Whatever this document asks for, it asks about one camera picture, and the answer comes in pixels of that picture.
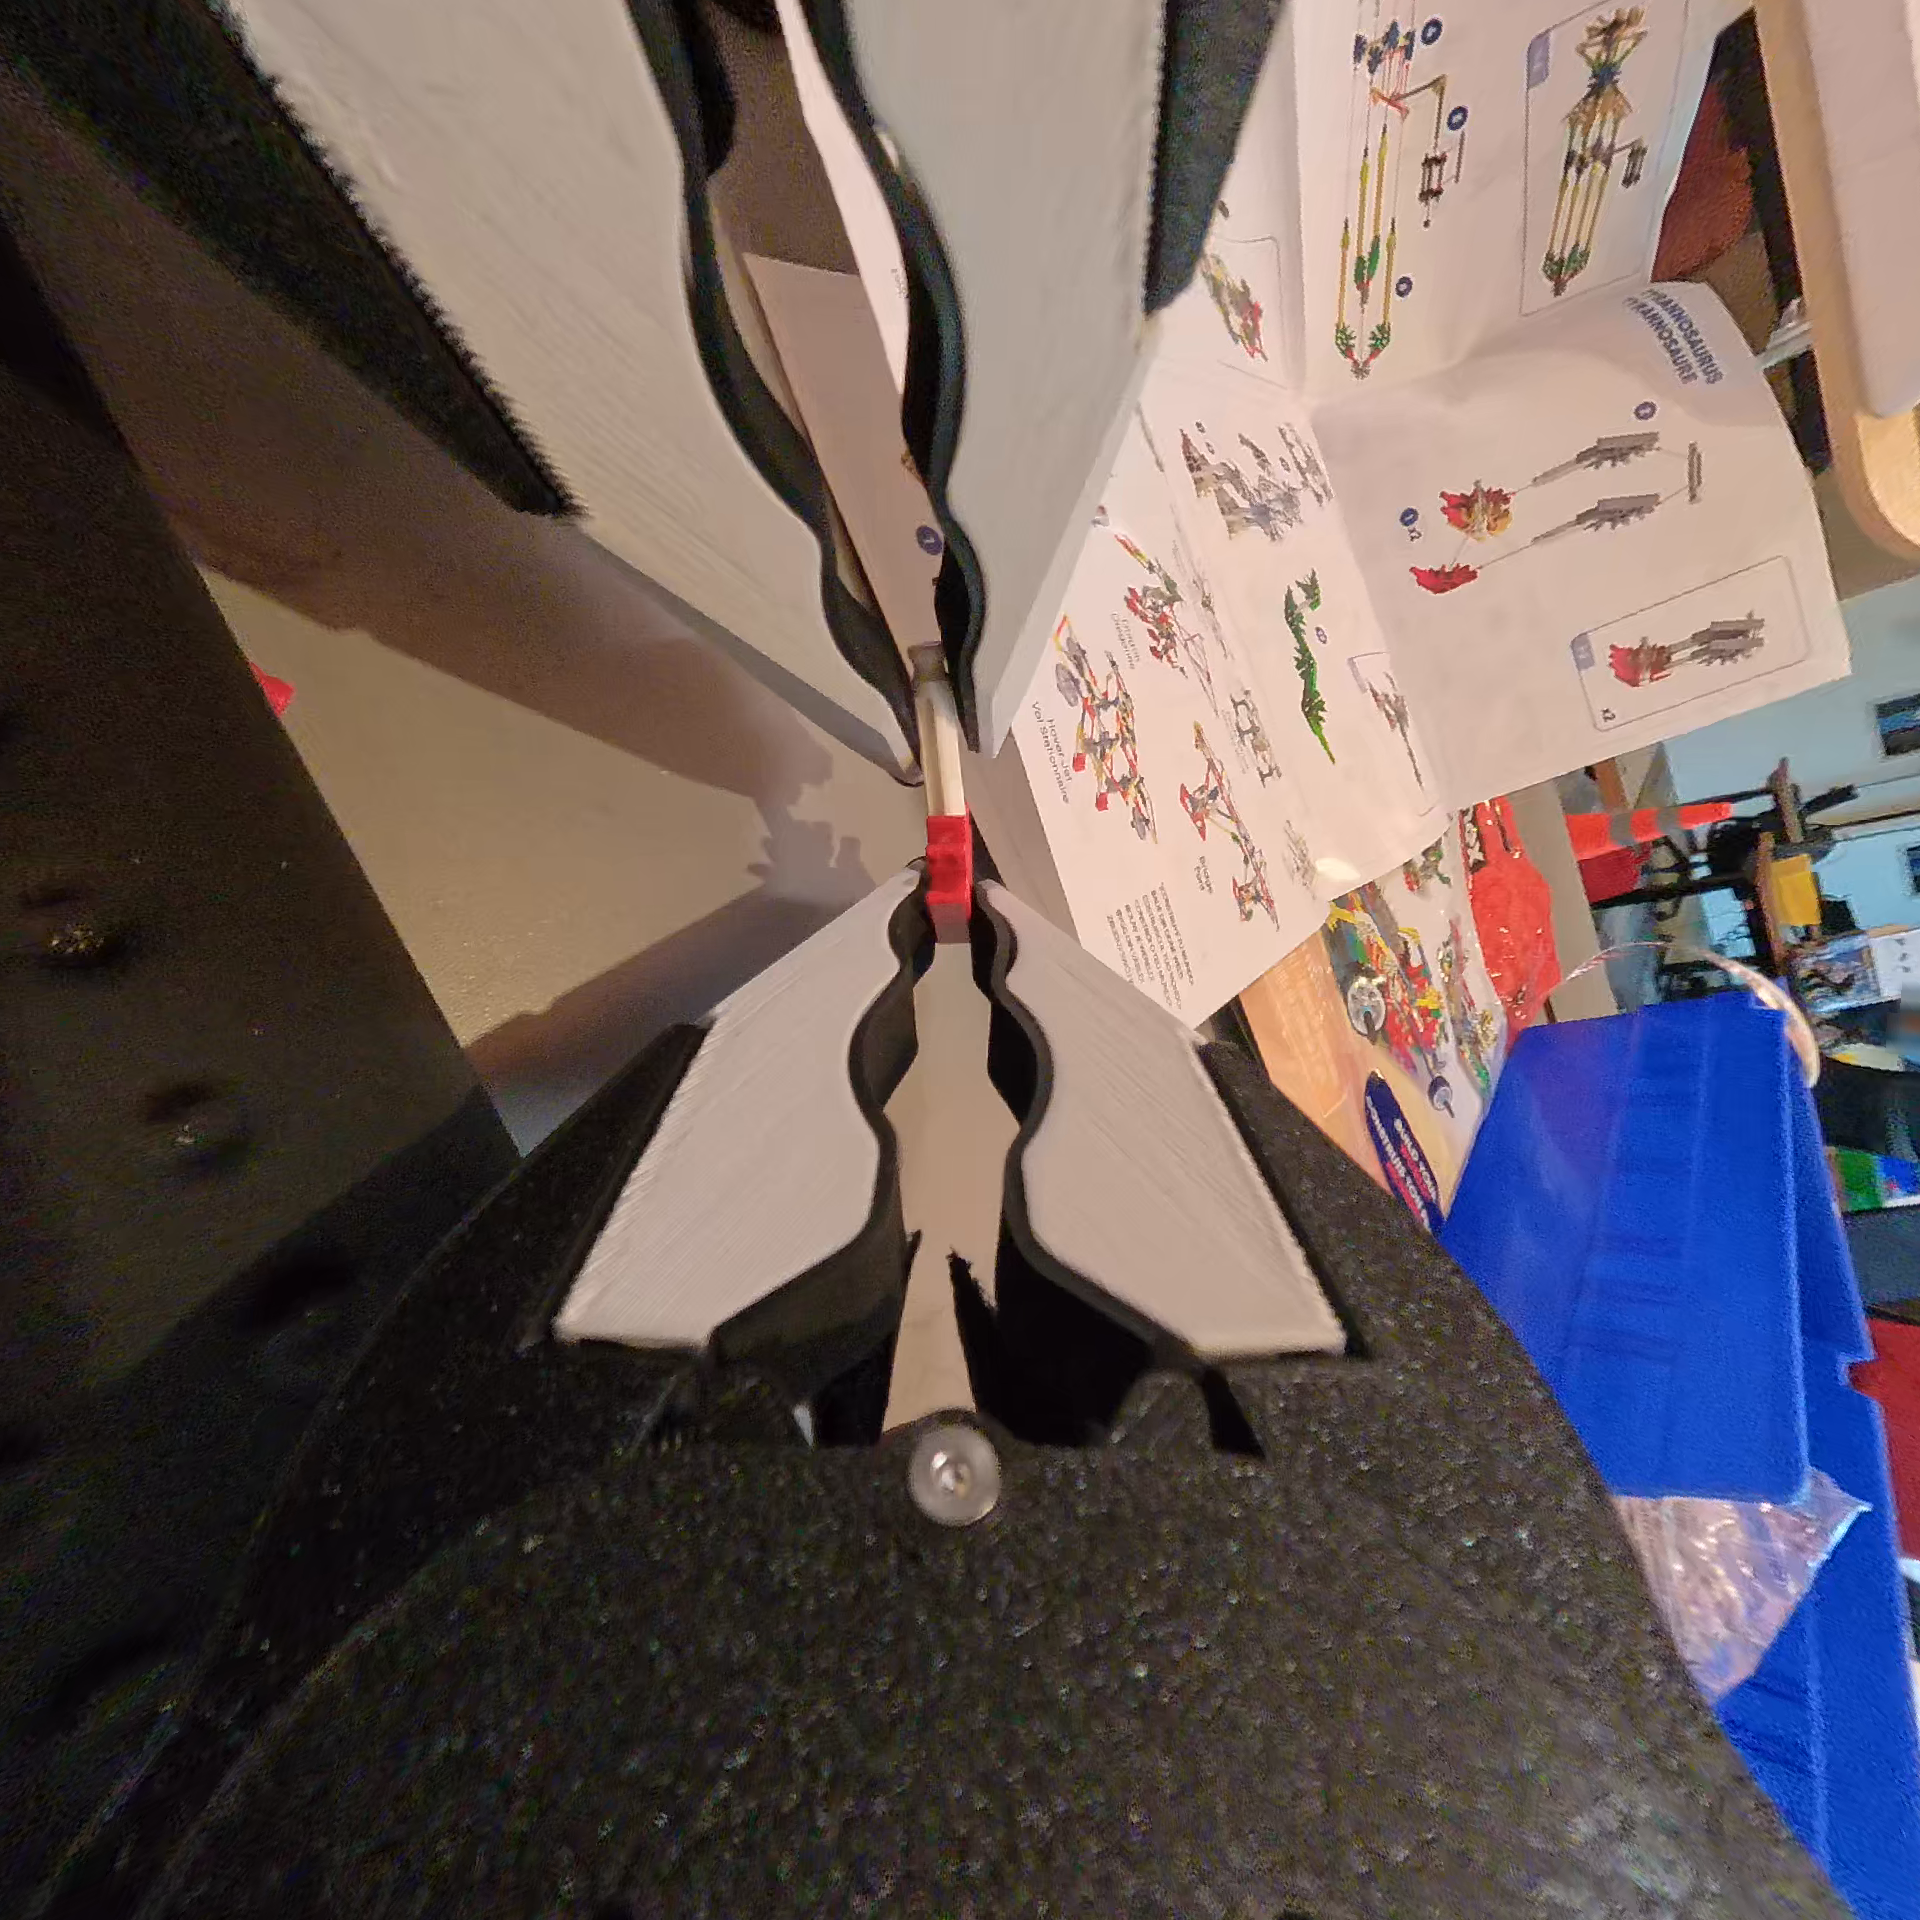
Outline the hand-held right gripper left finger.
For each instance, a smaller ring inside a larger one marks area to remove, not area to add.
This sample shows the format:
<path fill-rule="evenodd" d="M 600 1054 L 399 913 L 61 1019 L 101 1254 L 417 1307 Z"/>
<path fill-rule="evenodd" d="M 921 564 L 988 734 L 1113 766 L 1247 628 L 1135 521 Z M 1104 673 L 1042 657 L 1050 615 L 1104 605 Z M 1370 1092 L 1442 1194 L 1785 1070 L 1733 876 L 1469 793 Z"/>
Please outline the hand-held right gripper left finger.
<path fill-rule="evenodd" d="M 900 869 L 718 1002 L 552 1330 L 658 1354 L 805 1338 L 807 1278 L 900 1226 L 886 1106 L 918 1054 L 924 869 Z"/>

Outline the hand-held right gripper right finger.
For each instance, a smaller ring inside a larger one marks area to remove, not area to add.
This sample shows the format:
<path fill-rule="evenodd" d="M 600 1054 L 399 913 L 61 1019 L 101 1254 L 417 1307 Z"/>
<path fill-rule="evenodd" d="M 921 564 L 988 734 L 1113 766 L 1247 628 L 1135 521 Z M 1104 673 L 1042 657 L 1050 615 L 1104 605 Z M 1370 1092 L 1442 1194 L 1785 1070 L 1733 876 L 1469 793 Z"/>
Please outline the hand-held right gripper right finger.
<path fill-rule="evenodd" d="M 1180 1018 L 994 881 L 975 985 L 1015 1117 L 1001 1222 L 1039 1278 L 1200 1365 L 1348 1348 Z"/>

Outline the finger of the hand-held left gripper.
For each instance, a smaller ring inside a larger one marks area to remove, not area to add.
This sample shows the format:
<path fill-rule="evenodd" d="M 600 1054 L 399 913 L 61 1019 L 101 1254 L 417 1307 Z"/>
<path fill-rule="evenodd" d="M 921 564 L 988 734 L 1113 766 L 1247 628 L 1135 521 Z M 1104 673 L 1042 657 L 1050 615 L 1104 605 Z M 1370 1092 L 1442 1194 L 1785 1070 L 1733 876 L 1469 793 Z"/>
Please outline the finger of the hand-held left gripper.
<path fill-rule="evenodd" d="M 904 660 L 762 371 L 674 5 L 236 5 L 237 36 L 574 518 L 908 783 Z"/>
<path fill-rule="evenodd" d="M 943 534 L 934 612 L 996 755 L 1144 377 L 1166 10 L 781 5 L 857 245 L 903 270 L 903 438 Z"/>

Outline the white toy rod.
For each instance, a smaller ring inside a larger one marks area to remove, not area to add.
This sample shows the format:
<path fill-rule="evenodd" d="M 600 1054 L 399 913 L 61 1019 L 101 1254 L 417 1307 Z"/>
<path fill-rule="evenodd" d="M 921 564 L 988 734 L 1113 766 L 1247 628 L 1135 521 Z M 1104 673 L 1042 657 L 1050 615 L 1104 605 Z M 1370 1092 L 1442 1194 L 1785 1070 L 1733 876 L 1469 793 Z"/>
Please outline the white toy rod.
<path fill-rule="evenodd" d="M 961 820 L 968 814 L 965 787 L 967 741 L 943 650 L 918 645 L 910 652 L 910 678 L 918 719 L 918 767 L 929 820 Z"/>

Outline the orange printed toy packaging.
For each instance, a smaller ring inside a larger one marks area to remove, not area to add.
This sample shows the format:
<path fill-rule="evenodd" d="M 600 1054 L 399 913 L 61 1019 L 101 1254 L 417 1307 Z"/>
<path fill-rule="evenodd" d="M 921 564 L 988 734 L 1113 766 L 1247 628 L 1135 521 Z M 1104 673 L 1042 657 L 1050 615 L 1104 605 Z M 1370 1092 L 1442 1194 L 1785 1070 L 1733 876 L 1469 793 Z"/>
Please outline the orange printed toy packaging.
<path fill-rule="evenodd" d="M 1461 828 L 1336 897 L 1237 1009 L 1276 1089 L 1439 1230 L 1508 1051 Z"/>

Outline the red printed toy bag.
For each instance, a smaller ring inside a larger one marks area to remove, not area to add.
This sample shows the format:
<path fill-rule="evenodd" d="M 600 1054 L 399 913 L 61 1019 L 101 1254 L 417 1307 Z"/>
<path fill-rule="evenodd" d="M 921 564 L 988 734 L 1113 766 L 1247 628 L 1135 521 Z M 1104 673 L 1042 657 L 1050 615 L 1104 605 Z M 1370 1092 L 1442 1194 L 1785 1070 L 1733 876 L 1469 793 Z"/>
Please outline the red printed toy bag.
<path fill-rule="evenodd" d="M 1562 981 L 1552 931 L 1552 889 L 1530 862 L 1508 798 L 1458 814 L 1479 955 L 1503 1013 L 1506 1035 L 1548 1014 Z"/>

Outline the blue plastic storage bin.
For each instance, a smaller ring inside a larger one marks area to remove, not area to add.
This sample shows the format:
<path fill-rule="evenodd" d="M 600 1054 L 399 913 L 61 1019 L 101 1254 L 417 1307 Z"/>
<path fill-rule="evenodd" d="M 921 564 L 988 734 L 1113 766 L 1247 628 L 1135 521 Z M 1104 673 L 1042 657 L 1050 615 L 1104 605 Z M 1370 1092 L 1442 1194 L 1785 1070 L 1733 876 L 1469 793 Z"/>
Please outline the blue plastic storage bin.
<path fill-rule="evenodd" d="M 1910 1621 L 1866 1321 L 1782 1013 L 1745 995 L 1529 1031 L 1442 1243 L 1640 1505 L 1846 1499 L 1718 1727 L 1853 1915 L 1918 1915 Z"/>

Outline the white printed instruction leaflet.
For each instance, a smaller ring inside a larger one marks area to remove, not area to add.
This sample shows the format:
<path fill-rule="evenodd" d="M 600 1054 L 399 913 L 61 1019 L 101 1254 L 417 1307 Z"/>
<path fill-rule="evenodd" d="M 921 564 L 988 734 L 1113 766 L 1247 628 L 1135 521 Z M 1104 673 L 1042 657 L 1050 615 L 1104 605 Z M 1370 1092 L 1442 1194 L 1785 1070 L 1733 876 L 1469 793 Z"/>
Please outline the white printed instruction leaflet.
<path fill-rule="evenodd" d="M 1846 668 L 1767 379 L 1652 271 L 1730 5 L 1281 6 L 1039 670 L 967 741 L 998 877 L 1188 1022 L 1474 802 Z M 833 202 L 855 276 L 751 276 L 885 615 L 943 646 L 900 254 Z"/>

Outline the orange traffic cone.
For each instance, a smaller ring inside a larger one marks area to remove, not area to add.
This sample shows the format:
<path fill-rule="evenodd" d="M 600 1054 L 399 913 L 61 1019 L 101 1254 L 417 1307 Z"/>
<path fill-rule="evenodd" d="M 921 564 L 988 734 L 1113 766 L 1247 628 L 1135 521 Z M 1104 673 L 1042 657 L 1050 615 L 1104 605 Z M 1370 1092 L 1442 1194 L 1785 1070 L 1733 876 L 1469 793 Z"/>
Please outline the orange traffic cone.
<path fill-rule="evenodd" d="M 1608 807 L 1566 814 L 1568 844 L 1581 866 L 1592 862 L 1640 860 L 1640 847 L 1679 842 L 1690 831 L 1725 825 L 1734 815 L 1728 799 L 1669 807 Z"/>

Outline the black dimpled office chair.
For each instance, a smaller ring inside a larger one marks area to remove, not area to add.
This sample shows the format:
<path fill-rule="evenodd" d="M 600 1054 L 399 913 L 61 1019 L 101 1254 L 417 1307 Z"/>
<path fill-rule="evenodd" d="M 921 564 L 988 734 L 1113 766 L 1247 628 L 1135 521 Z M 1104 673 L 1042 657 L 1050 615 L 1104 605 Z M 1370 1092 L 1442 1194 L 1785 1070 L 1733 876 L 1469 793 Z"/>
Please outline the black dimpled office chair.
<path fill-rule="evenodd" d="M 326 1393 L 514 1163 L 14 236 L 2 1887 L 190 1690 Z"/>

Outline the yellow black machine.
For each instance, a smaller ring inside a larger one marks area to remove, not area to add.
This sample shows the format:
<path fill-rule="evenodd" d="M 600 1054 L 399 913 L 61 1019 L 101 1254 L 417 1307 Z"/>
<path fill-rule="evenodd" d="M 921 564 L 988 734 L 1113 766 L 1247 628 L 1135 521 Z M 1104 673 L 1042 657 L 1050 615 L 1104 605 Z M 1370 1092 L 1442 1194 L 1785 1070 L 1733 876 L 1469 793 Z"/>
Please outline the yellow black machine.
<path fill-rule="evenodd" d="M 1791 955 L 1822 934 L 1808 807 L 1788 758 L 1773 764 L 1764 787 L 1738 788 L 1722 798 L 1736 810 L 1759 810 L 1748 815 L 1754 838 L 1744 854 L 1734 892 L 1744 903 L 1759 972 L 1785 977 Z"/>

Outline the clear plastic bag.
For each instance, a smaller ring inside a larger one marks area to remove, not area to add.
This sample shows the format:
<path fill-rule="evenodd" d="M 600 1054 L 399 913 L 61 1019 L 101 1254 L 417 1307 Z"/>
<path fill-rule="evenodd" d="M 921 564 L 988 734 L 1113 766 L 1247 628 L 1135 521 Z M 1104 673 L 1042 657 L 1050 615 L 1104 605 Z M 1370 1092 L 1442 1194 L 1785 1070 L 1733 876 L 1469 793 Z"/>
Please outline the clear plastic bag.
<path fill-rule="evenodd" d="M 1613 1495 L 1648 1595 L 1710 1701 L 1751 1681 L 1872 1507 L 1812 1470 L 1782 1502 Z"/>

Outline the wooden document stand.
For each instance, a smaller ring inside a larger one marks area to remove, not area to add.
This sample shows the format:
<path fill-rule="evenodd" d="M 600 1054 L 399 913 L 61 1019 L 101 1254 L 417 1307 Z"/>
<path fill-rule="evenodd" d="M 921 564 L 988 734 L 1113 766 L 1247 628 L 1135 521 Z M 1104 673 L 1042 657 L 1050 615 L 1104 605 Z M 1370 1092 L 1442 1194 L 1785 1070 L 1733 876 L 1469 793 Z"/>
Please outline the wooden document stand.
<path fill-rule="evenodd" d="M 1754 13 L 1836 487 L 1916 564 L 1916 5 Z"/>

